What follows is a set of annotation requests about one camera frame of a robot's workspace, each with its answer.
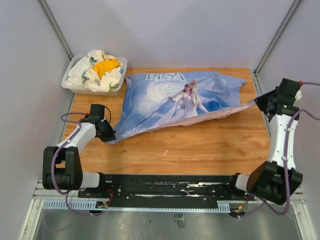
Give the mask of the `blue pink snowflake pillowcase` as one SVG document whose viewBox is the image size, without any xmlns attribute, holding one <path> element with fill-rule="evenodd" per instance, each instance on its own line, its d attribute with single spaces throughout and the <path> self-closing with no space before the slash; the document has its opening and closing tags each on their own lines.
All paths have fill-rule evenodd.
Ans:
<svg viewBox="0 0 320 240">
<path fill-rule="evenodd" d="M 115 144 L 167 127 L 190 126 L 251 108 L 241 103 L 246 80 L 214 71 L 141 73 L 126 77 Z"/>
</svg>

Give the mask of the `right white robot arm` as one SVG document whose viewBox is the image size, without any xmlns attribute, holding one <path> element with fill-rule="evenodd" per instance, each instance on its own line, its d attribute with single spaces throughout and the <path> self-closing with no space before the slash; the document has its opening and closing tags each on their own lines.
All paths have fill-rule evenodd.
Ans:
<svg viewBox="0 0 320 240">
<path fill-rule="evenodd" d="M 269 153 L 251 174 L 237 172 L 231 176 L 226 188 L 230 199 L 238 200 L 248 193 L 283 205 L 301 185 L 303 175 L 297 172 L 294 160 L 295 130 L 300 119 L 300 109 L 294 103 L 301 95 L 301 86 L 301 82 L 283 78 L 274 90 L 255 98 L 269 123 Z"/>
</svg>

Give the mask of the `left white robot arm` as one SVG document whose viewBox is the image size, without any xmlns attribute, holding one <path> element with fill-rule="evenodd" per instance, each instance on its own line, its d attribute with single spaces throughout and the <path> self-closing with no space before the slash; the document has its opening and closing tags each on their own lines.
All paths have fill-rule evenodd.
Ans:
<svg viewBox="0 0 320 240">
<path fill-rule="evenodd" d="M 103 143 L 116 140 L 116 131 L 105 118 L 102 104 L 92 104 L 88 113 L 68 112 L 60 119 L 65 123 L 76 124 L 73 132 L 62 142 L 48 146 L 43 151 L 42 185 L 46 190 L 55 190 L 61 195 L 70 191 L 88 190 L 96 198 L 107 193 L 104 174 L 83 171 L 80 153 L 94 138 Z M 69 120 L 69 115 L 82 115 L 78 121 Z"/>
</svg>

